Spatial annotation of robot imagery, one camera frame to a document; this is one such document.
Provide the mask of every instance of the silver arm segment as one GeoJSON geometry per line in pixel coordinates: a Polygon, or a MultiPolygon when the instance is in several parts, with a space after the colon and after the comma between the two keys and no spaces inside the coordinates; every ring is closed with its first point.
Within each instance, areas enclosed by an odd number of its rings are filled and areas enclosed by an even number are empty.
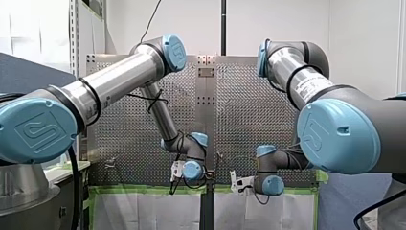
{"type": "MultiPolygon", "coordinates": [[[[3,112],[3,115],[0,114],[0,139],[10,143],[0,147],[0,159],[11,163],[41,163],[63,154],[73,143],[76,134],[93,124],[103,109],[136,88],[141,88],[145,97],[156,98],[159,89],[155,82],[166,74],[182,70],[186,65],[184,46],[174,35],[146,41],[134,47],[131,54],[64,87],[39,89],[0,106],[0,113],[3,112]],[[26,115],[16,117],[13,113],[26,115]],[[52,114],[53,119],[47,117],[48,114],[52,114]],[[18,135],[13,131],[16,127],[19,129],[18,135]],[[47,128],[54,130],[54,135],[50,136],[51,132],[45,131],[47,128]]],[[[182,140],[182,145],[177,145],[181,137],[167,106],[161,101],[147,100],[147,106],[150,104],[153,104],[152,115],[165,141],[164,149],[185,153],[199,161],[197,167],[204,168],[203,146],[207,145],[207,140],[202,138],[204,134],[188,134],[182,140]]]]}

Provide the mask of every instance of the gray joint housing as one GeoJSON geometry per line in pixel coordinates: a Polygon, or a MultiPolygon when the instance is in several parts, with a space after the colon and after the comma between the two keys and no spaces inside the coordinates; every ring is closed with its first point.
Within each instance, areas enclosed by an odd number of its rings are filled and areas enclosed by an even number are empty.
{"type": "MultiPolygon", "coordinates": [[[[163,43],[162,43],[162,37],[157,37],[148,41],[144,41],[142,43],[139,43],[135,46],[133,46],[129,52],[130,55],[134,55],[137,48],[140,46],[148,46],[150,48],[152,48],[159,56],[159,58],[162,60],[162,64],[164,66],[164,73],[163,76],[172,73],[173,71],[170,70],[170,68],[168,67],[168,64],[166,62],[165,56],[164,56],[164,48],[163,48],[163,43]]],[[[152,80],[151,82],[156,82],[159,79],[162,78],[161,76],[157,76],[156,79],[152,80]]]]}
{"type": "Polygon", "coordinates": [[[254,179],[254,189],[256,193],[263,194],[262,184],[269,175],[277,174],[278,169],[296,170],[308,165],[308,160],[304,154],[277,150],[274,153],[266,154],[257,158],[258,175],[254,179]]]}
{"type": "MultiPolygon", "coordinates": [[[[285,47],[293,47],[300,51],[304,56],[305,63],[317,66],[322,71],[322,74],[326,78],[329,78],[327,56],[322,48],[312,42],[271,41],[267,50],[266,59],[269,59],[275,52],[285,47]]],[[[271,81],[278,82],[272,70],[268,71],[268,76],[271,81]]]]}
{"type": "Polygon", "coordinates": [[[179,134],[173,140],[165,141],[164,144],[168,152],[186,154],[187,158],[199,160],[199,163],[205,161],[204,147],[186,134],[179,134]]]}

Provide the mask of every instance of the metal pegboard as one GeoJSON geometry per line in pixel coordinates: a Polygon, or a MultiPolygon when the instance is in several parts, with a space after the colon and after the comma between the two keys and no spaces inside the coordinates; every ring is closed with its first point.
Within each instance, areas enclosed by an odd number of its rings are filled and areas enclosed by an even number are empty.
{"type": "MultiPolygon", "coordinates": [[[[125,57],[89,55],[87,74],[125,57]]],[[[214,166],[216,181],[230,183],[230,168],[237,170],[238,176],[255,174],[258,145],[291,145],[296,111],[284,94],[257,77],[255,57],[210,57],[211,63],[208,61],[208,56],[188,57],[185,70],[159,83],[177,127],[209,135],[208,165],[213,165],[217,152],[223,154],[226,163],[214,166]]],[[[169,183],[174,155],[159,147],[161,137],[144,101],[121,99],[89,129],[89,152],[99,158],[92,166],[91,184],[169,183]]],[[[315,186],[313,171],[280,171],[280,175],[286,186],[315,186]]]]}
{"type": "MultiPolygon", "coordinates": [[[[127,56],[89,55],[88,74],[99,71],[127,56]]],[[[162,98],[169,100],[169,112],[177,128],[185,132],[199,130],[195,120],[195,63],[185,70],[159,81],[162,98]]],[[[90,151],[98,161],[92,166],[89,181],[93,185],[131,183],[168,185],[174,154],[160,148],[161,136],[146,102],[124,97],[105,109],[89,134],[90,151]]]]}
{"type": "MultiPolygon", "coordinates": [[[[289,100],[257,76],[255,57],[216,59],[216,122],[214,153],[223,155],[216,166],[217,183],[230,183],[230,168],[238,176],[256,173],[258,145],[292,145],[296,110],[289,100]]],[[[310,187],[314,171],[280,171],[286,186],[310,187]]]]}

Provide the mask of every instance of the robotic arm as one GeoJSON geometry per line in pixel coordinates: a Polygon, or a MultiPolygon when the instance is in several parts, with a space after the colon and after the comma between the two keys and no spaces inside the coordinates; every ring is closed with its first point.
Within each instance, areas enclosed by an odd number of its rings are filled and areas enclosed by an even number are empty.
{"type": "MultiPolygon", "coordinates": [[[[192,133],[181,138],[166,104],[156,100],[161,94],[156,82],[186,65],[181,40],[175,35],[156,38],[134,47],[131,55],[64,87],[51,85],[0,102],[0,222],[9,223],[5,216],[18,213],[10,210],[30,209],[35,202],[55,197],[59,189],[49,186],[39,164],[64,154],[76,136],[99,119],[102,110],[136,88],[151,99],[147,106],[163,137],[162,147],[187,155],[181,176],[188,180],[204,176],[207,136],[192,133]]],[[[13,227],[21,229],[18,224],[13,227]]]]}
{"type": "MultiPolygon", "coordinates": [[[[102,110],[141,87],[147,98],[159,97],[157,81],[168,73],[181,71],[186,54],[174,35],[144,42],[133,48],[130,57],[62,88],[39,89],[11,102],[0,104],[0,159],[12,164],[42,163],[63,154],[76,135],[94,124],[102,110]]],[[[182,149],[176,149],[178,131],[167,106],[147,102],[163,137],[165,149],[185,153],[188,179],[203,175],[207,136],[193,133],[182,149]]]]}
{"type": "Polygon", "coordinates": [[[311,165],[343,174],[406,173],[402,95],[379,101],[352,86],[332,83],[326,55],[309,42],[264,41],[258,75],[285,92],[300,110],[296,134],[303,154],[293,152],[292,161],[290,154],[274,146],[258,147],[259,175],[250,182],[256,193],[282,193],[277,168],[311,165]]]}

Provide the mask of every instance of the white wall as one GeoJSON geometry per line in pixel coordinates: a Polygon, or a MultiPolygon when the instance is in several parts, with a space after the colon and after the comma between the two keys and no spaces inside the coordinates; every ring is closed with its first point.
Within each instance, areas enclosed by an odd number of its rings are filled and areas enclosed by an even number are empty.
{"type": "MultiPolygon", "coordinates": [[[[107,0],[107,52],[137,44],[157,1],[107,0]]],[[[220,0],[162,1],[146,39],[178,34],[190,55],[220,53],[220,0]]],[[[256,56],[260,43],[309,40],[328,45],[328,0],[233,0],[227,6],[228,55],[256,56]]]]}
{"type": "Polygon", "coordinates": [[[383,99],[396,93],[400,0],[331,0],[331,79],[383,99]]]}
{"type": "Polygon", "coordinates": [[[256,56],[265,38],[328,48],[328,0],[229,0],[227,55],[256,56]]]}
{"type": "MultiPolygon", "coordinates": [[[[128,54],[140,42],[157,0],[107,0],[107,52],[128,54]]],[[[188,54],[219,51],[220,1],[163,0],[145,38],[179,35],[188,54]]]]}

